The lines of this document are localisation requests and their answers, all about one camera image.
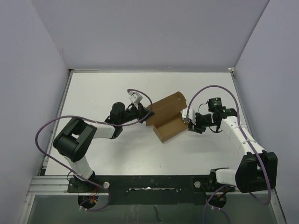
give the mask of cardboard box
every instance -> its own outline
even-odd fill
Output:
[[[155,115],[146,120],[146,126],[154,126],[154,132],[160,141],[165,142],[188,128],[181,114],[186,107],[186,99],[181,92],[161,99],[153,104]]]

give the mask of box flap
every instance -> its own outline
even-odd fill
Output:
[[[186,107],[186,99],[181,92],[176,92],[165,97],[153,104],[155,115],[146,120],[146,126],[159,125],[165,120],[179,114]]]

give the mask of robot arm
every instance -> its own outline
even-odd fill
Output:
[[[105,122],[122,125],[132,120],[143,118],[149,111],[140,103],[142,96],[136,92],[129,92],[131,104],[126,109],[123,103],[112,106],[110,116]],[[85,154],[93,139],[115,139],[122,132],[121,126],[104,124],[88,124],[82,119],[72,118],[54,139],[53,146],[65,157],[71,168],[80,176],[89,179],[93,174]]]
[[[275,188],[278,163],[276,155],[273,152],[266,152],[245,128],[243,131],[248,139],[244,139],[238,126],[237,112],[235,109],[227,109],[222,106],[221,98],[209,99],[208,108],[212,114],[201,115],[190,109],[189,116],[187,116],[187,111],[183,110],[183,118],[187,118],[189,122],[189,131],[203,133],[206,127],[216,126],[216,130],[221,128],[232,140],[238,153],[243,155],[237,170],[229,168],[215,169],[217,183],[237,186],[242,193],[267,189],[260,164],[247,143],[250,141],[265,165],[271,189]]]

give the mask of white table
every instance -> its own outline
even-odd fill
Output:
[[[128,88],[145,92],[153,102],[180,91],[188,104],[198,90],[211,84],[224,86],[237,97],[230,73],[74,73],[62,115],[104,121],[115,102],[130,104]],[[199,94],[192,108],[197,110],[214,97],[221,97],[227,108],[235,108],[231,96],[218,88]],[[142,104],[147,106],[149,101],[144,97]],[[207,106],[200,111],[207,113]],[[68,121],[59,122],[57,133]],[[50,154],[68,164],[55,148]],[[117,139],[94,139],[86,157],[97,175],[205,175],[212,168],[237,168],[242,155],[225,133],[214,134],[209,129],[204,134],[184,131],[161,143],[153,127],[136,124],[125,127]],[[46,175],[67,173],[67,169],[49,160]]]

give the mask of metal frame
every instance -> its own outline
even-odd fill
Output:
[[[64,102],[67,96],[67,92],[70,86],[70,82],[71,82],[71,78],[73,73],[82,73],[82,72],[130,72],[130,71],[101,71],[101,70],[72,70],[70,72],[70,76],[68,78],[58,111],[57,111],[57,116],[61,116],[62,113],[62,109],[64,106]],[[177,72],[177,71],[170,71],[170,70],[162,70],[162,71],[156,71],[156,72]],[[230,72],[232,74],[232,80],[237,92],[237,96],[239,97],[239,91],[237,89],[237,86],[235,84],[235,77],[234,77],[234,73],[233,71]],[[240,102],[240,107],[242,108],[244,117],[245,117],[245,121],[247,124],[247,128],[249,133],[252,135],[252,131],[249,125],[249,121],[248,118],[246,116],[245,110],[243,108],[243,104],[242,101],[239,99]],[[47,146],[47,153],[50,153],[50,149],[51,149],[51,145],[53,143],[56,131],[57,131],[57,126],[58,126],[58,121],[56,121],[54,123],[53,126],[53,131],[51,133],[50,139],[49,139],[49,143]],[[47,167],[48,164],[48,157],[45,157],[44,162],[43,162],[43,167],[42,169],[45,169]],[[18,224],[26,224],[28,222],[30,213],[31,213],[31,209],[32,209],[32,205],[34,202],[34,198],[36,195],[67,195],[67,196],[73,196],[73,195],[90,195],[90,193],[68,193],[67,189],[68,189],[68,180],[66,179],[66,176],[33,176],[30,187],[28,189],[28,193],[27,193],[27,197],[26,197],[26,201],[24,203],[22,212],[21,212],[21,216],[19,219]],[[236,192],[231,192],[230,194],[242,194],[240,191],[238,191],[236,189]],[[103,195],[103,196],[107,196],[108,193],[97,193],[97,195]],[[281,208],[278,196],[276,194],[276,190],[272,190],[271,191],[271,206],[276,218],[276,221],[278,224],[286,224],[286,220],[285,220],[285,216],[283,213],[283,210]]]

